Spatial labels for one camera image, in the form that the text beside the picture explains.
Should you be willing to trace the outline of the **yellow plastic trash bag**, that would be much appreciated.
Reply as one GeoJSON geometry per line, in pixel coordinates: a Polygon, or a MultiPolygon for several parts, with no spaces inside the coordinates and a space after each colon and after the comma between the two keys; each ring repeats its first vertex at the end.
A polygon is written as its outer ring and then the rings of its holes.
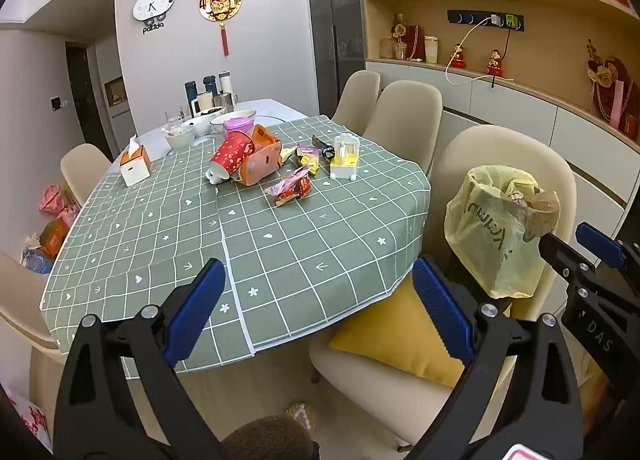
{"type": "Polygon", "coordinates": [[[533,175],[481,165],[466,173],[447,203],[444,234],[491,298],[530,298],[544,270],[539,240],[555,230],[560,214],[558,194],[542,189],[533,175]]]}

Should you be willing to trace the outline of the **black snack wrapper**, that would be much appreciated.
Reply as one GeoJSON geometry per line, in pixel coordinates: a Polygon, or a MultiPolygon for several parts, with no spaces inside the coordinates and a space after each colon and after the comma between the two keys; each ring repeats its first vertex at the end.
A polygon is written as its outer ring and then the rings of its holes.
{"type": "Polygon", "coordinates": [[[312,136],[311,141],[312,144],[320,150],[320,154],[324,160],[331,162],[334,159],[335,150],[332,145],[322,142],[322,140],[317,136],[312,136]]]}

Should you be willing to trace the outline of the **yellow snack packet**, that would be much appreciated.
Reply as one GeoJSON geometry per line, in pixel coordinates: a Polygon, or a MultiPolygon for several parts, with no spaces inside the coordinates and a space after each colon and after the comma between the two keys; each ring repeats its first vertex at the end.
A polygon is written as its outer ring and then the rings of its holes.
{"type": "Polygon", "coordinates": [[[295,162],[299,168],[306,168],[311,176],[315,176],[320,168],[321,151],[312,145],[296,146],[295,162]]]}

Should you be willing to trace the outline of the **red pink snack wrapper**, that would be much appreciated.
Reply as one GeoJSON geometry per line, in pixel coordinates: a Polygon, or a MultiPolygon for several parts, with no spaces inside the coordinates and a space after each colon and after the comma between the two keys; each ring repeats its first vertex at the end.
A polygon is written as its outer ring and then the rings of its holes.
{"type": "Polygon", "coordinates": [[[280,182],[266,188],[265,194],[273,198],[275,206],[305,198],[311,192],[310,170],[309,165],[301,166],[280,182]]]}

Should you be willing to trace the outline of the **red paper cup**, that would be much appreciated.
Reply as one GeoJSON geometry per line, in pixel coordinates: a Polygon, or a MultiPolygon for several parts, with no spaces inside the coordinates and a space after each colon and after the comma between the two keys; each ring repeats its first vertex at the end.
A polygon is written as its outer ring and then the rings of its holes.
{"type": "Polygon", "coordinates": [[[254,154],[254,140],[244,132],[229,132],[220,147],[209,161],[209,171],[220,178],[228,180],[254,154]]]}

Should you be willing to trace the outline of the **orange snack bag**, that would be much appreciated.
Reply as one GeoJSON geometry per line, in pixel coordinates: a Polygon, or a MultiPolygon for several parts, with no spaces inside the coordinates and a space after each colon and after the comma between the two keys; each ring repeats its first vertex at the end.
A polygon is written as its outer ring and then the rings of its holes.
{"type": "Polygon", "coordinates": [[[232,180],[244,186],[254,186],[282,166],[282,142],[264,126],[256,124],[250,135],[255,151],[232,175],[232,180]]]}

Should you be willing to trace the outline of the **near beige chair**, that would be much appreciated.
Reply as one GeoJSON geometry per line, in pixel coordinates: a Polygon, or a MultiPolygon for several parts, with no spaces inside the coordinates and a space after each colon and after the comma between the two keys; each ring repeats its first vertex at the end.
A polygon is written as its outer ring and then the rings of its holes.
{"type": "Polygon", "coordinates": [[[496,443],[549,396],[577,390],[553,317],[541,243],[568,240],[574,174],[550,147],[500,126],[461,132],[432,176],[423,254],[395,292],[317,334],[314,368],[386,430],[435,457],[470,442],[505,388],[496,443]]]}

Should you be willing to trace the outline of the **beige chair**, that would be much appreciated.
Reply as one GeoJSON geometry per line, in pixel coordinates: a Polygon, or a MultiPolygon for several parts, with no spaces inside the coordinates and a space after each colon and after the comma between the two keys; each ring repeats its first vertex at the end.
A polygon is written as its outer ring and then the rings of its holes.
{"type": "Polygon", "coordinates": [[[550,147],[500,126],[461,132],[432,176],[423,254],[395,292],[317,334],[314,368],[386,430],[435,457],[470,442],[505,388],[496,443],[549,396],[577,390],[553,317],[541,243],[568,240],[574,174],[550,147]]]}
{"type": "Polygon", "coordinates": [[[359,70],[353,73],[345,84],[332,121],[362,135],[378,102],[380,89],[378,72],[359,70]]]}
{"type": "Polygon", "coordinates": [[[430,169],[442,120],[442,94],[431,84],[400,80],[382,91],[363,137],[430,169]]]}

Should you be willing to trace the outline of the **red flower gift bag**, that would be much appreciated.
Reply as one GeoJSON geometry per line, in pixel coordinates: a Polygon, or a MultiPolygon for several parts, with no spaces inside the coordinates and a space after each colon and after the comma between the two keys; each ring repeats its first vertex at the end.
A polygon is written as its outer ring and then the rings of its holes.
{"type": "Polygon", "coordinates": [[[616,131],[634,142],[639,137],[639,87],[623,61],[600,56],[591,41],[587,43],[587,76],[591,82],[594,111],[616,131]]]}

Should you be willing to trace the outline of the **yellow seat cushion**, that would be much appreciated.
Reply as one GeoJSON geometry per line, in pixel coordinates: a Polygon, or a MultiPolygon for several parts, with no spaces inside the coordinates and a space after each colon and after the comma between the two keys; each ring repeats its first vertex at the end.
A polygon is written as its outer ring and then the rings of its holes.
{"type": "Polygon", "coordinates": [[[330,347],[448,388],[456,385],[464,369],[460,360],[449,356],[410,277],[389,298],[348,317],[330,339],[330,347]]]}

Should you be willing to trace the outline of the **right red figurine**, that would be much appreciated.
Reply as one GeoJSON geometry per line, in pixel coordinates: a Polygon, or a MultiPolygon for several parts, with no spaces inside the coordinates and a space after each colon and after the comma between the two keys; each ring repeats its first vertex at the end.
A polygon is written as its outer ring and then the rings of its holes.
{"type": "Polygon", "coordinates": [[[503,76],[502,53],[500,50],[492,50],[487,64],[487,73],[490,76],[503,76]]]}

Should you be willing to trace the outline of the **red figurine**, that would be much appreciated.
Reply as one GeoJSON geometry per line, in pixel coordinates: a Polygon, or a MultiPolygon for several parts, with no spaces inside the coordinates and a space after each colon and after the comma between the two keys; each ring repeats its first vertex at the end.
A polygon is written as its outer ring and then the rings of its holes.
{"type": "Polygon", "coordinates": [[[461,44],[454,46],[454,52],[452,53],[450,66],[458,69],[465,69],[466,62],[464,59],[464,48],[461,44]]]}
{"type": "Polygon", "coordinates": [[[492,50],[487,64],[487,73],[490,76],[503,76],[502,53],[500,50],[492,50]]]}

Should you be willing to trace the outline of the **middle beige chair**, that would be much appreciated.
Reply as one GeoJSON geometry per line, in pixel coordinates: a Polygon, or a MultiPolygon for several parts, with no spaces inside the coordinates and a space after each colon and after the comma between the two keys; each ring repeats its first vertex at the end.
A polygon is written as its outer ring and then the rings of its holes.
{"type": "Polygon", "coordinates": [[[382,91],[363,137],[430,169],[442,120],[442,94],[431,84],[400,80],[382,91]]]}

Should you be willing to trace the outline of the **left red figurine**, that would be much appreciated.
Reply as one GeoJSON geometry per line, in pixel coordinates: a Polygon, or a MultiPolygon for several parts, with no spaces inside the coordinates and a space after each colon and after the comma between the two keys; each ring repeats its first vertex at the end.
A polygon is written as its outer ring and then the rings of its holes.
{"type": "Polygon", "coordinates": [[[454,46],[454,52],[452,53],[450,66],[458,69],[465,69],[466,62],[464,59],[464,48],[461,44],[454,46]]]}

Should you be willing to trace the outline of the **green checkered tablecloth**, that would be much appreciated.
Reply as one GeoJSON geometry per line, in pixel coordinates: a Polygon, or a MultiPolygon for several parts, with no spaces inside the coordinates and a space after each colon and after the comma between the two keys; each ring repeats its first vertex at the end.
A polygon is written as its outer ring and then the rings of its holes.
{"type": "Polygon", "coordinates": [[[219,367],[326,328],[391,295],[422,248],[431,187],[414,162],[363,140],[354,180],[326,168],[303,199],[213,185],[213,142],[173,152],[127,186],[107,174],[66,237],[40,310],[62,353],[81,318],[163,303],[211,258],[227,280],[184,371],[219,367]]]}

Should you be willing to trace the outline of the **beige chair across table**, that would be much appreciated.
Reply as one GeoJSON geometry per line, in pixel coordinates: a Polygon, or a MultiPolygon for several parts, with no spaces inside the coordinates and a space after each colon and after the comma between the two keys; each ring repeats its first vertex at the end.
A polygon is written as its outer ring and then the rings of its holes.
{"type": "Polygon", "coordinates": [[[110,166],[111,162],[107,156],[91,144],[81,144],[73,148],[60,162],[64,180],[80,206],[86,203],[110,166]]]}

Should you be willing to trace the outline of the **orange white tissue box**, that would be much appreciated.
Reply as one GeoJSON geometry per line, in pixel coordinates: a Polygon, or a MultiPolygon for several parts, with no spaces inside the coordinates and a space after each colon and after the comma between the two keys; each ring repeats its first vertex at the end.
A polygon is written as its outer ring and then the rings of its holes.
{"type": "Polygon", "coordinates": [[[149,155],[136,135],[129,139],[129,145],[120,157],[119,173],[127,187],[137,185],[151,176],[149,155]]]}

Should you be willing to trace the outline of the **far beige chair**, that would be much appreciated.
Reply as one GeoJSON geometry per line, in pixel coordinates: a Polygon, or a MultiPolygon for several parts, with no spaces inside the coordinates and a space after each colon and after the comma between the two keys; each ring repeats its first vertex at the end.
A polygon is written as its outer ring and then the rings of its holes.
{"type": "Polygon", "coordinates": [[[353,73],[345,84],[332,121],[362,135],[378,102],[380,89],[378,72],[359,70],[353,73]]]}

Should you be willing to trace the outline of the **small white bowl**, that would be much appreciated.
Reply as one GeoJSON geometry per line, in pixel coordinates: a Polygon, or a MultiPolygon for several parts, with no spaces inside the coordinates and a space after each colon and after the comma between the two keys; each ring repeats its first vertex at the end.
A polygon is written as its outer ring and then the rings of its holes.
{"type": "Polygon", "coordinates": [[[191,125],[165,126],[163,132],[172,150],[186,150],[194,143],[194,128],[191,125]]]}

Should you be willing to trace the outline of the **pink plastic container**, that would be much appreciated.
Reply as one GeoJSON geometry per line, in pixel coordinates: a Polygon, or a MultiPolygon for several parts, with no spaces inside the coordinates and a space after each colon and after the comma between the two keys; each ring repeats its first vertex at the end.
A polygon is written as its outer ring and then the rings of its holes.
{"type": "Polygon", "coordinates": [[[254,118],[252,116],[238,116],[224,121],[224,137],[232,132],[242,132],[250,136],[254,130],[254,118]]]}

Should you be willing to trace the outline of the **black wall power strip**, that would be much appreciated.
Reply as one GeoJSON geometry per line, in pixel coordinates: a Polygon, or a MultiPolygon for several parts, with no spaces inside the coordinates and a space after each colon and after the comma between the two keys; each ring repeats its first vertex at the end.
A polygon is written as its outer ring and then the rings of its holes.
{"type": "Polygon", "coordinates": [[[482,10],[448,9],[447,21],[462,26],[481,26],[506,29],[516,32],[525,31],[525,20],[522,15],[507,12],[483,12],[482,10]]]}

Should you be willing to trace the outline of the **panda wall clock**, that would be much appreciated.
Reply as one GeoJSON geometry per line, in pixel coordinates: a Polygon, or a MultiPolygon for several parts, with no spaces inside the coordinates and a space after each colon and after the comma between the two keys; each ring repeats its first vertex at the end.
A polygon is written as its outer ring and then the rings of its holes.
{"type": "Polygon", "coordinates": [[[165,27],[168,10],[175,0],[137,0],[132,8],[132,16],[142,24],[142,33],[149,33],[165,27]]]}

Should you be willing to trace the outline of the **red gold wall ornament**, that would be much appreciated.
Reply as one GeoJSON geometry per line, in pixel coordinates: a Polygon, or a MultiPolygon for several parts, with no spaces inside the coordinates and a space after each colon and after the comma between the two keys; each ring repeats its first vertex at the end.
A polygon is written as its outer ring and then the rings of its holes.
{"type": "Polygon", "coordinates": [[[198,10],[207,21],[219,27],[222,53],[230,55],[227,22],[238,14],[242,0],[198,0],[198,10]]]}

